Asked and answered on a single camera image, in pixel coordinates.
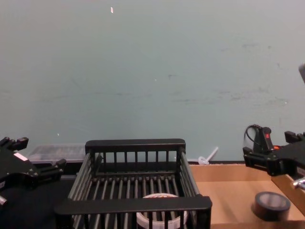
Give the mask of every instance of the brown cardboard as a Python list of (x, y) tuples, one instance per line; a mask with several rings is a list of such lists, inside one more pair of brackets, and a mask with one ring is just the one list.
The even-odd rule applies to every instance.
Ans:
[(285, 224), (263, 222), (251, 211), (254, 197), (259, 192), (271, 191), (285, 196), (266, 172), (245, 165), (191, 166), (191, 170), (200, 193), (212, 200), (213, 229), (277, 229), (281, 225), (287, 225), (288, 229), (299, 229), (303, 226), (296, 221), (305, 220), (305, 216), (293, 202), (289, 221)]

